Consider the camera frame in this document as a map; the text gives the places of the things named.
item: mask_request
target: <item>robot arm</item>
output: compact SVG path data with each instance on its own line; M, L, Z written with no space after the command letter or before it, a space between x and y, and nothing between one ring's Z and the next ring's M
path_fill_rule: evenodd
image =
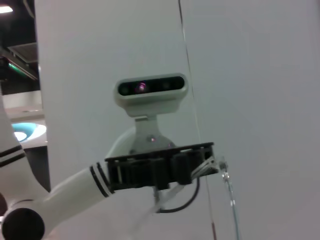
M172 85L175 89L156 87L168 81L177 83ZM213 156L213 143L175 147L162 136L156 119L157 114L178 109L188 90L184 81L181 75L166 75L118 83L114 94L117 104L130 117L147 117L135 120L135 131L122 136L104 162L97 162L69 177L50 193L34 177L0 98L0 192L8 205L1 229L4 239L41 240L64 220L117 190L149 186L160 191L168 189L172 182L191 184L192 172ZM123 149L124 155L118 156ZM198 177L217 172L210 168Z
M0 192L8 211L2 234L6 240L40 240L62 221L111 195L105 164L96 163L69 177L48 193L32 173L14 135L0 97Z

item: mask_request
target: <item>white panel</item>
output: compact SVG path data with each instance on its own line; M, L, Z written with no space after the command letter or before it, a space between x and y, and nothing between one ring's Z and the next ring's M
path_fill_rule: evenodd
M51 183L104 158L134 125L113 100L113 85L127 78L189 76L178 2L172 0L36 1L41 89L47 123ZM183 146L199 142L191 89L176 114L159 117L162 133ZM172 202L194 192L189 186ZM65 222L61 240L119 239L153 204L151 188L132 189ZM155 215L140 239L212 238L205 182L187 210Z
M229 161L243 239L318 239L318 1L189 0L184 10L201 140ZM217 237L231 240L223 186L211 177L210 189Z
M4 95L3 105L10 119L42 115L40 91Z

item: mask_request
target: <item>black bracket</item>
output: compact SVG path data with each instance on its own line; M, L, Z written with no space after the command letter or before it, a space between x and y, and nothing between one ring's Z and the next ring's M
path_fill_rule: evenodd
M192 171L213 156L213 142L106 158L112 191L142 187L169 188L192 183ZM211 168L204 175L216 174Z

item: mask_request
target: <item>green light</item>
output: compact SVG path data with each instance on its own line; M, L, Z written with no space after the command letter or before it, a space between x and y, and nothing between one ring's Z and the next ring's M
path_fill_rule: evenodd
M23 71L21 71L19 68L17 68L15 65L13 65L12 63L9 63L9 68L15 70L18 74L23 75L23 76L27 76Z

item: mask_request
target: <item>black stripe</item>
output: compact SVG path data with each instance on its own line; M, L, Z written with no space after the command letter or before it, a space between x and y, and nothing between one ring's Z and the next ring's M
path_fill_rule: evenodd
M97 162L96 167L98 168L99 173L100 173L100 175L101 175L101 177L102 177L102 180L104 181L106 187L109 189L110 193L114 194L115 191L113 191L113 190L111 189L110 183L109 183L109 181L108 181L108 179L107 179L104 171L102 170L102 167L101 167L101 165L100 165L99 162Z
M94 170L94 167L93 167L93 166L90 167L90 172L91 172L91 174L92 174L92 177L93 177L93 179L94 179L94 181L95 181L96 186L98 187L98 189L100 190L100 192L102 193L102 195L103 195L105 198L108 197L108 194L105 192L104 188L102 187L101 183L99 182L99 179L98 179L98 177L97 177L97 175L96 175L96 173L95 173L95 170Z
M6 166L8 164L12 164L13 162L15 162L17 160L24 158L25 156L26 156L25 153L21 153L21 154L19 154L17 156L14 156L12 158L4 160L4 161L0 162L0 168Z
M7 156L7 155L9 155L9 154L12 154L12 153L14 153L14 152L16 152L16 151L19 151L19 150L21 150L21 149L22 149L22 146L19 145L19 146L15 146L15 147L13 147L13 148L10 148L10 149L8 149L8 150L5 150L5 151L3 151L3 152L0 152L0 158L2 158L2 157L4 157L4 156Z

